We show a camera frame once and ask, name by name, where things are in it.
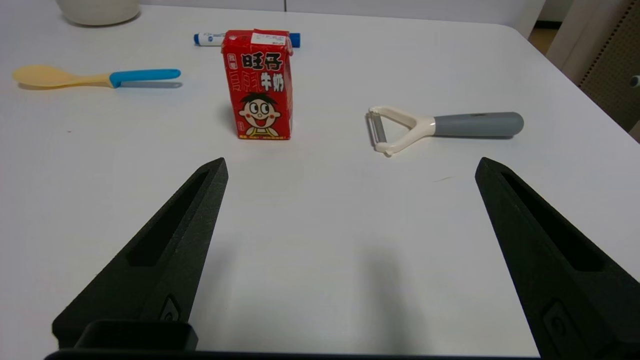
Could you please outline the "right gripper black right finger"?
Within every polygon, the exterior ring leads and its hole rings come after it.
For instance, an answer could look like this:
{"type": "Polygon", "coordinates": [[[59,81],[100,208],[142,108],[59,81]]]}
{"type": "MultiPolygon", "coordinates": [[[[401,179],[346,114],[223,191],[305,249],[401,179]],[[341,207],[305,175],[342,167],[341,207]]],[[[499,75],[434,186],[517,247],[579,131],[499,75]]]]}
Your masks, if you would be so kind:
{"type": "Polygon", "coordinates": [[[544,360],[637,360],[640,285],[504,164],[475,182],[544,360]]]}

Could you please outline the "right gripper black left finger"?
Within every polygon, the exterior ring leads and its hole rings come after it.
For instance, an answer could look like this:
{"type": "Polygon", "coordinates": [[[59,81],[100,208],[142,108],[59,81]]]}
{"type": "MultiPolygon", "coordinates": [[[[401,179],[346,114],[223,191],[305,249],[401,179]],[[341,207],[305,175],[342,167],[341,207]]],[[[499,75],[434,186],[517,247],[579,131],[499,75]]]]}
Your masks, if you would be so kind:
{"type": "Polygon", "coordinates": [[[206,162],[52,322],[60,349],[96,321],[187,322],[229,174],[206,162]]]}

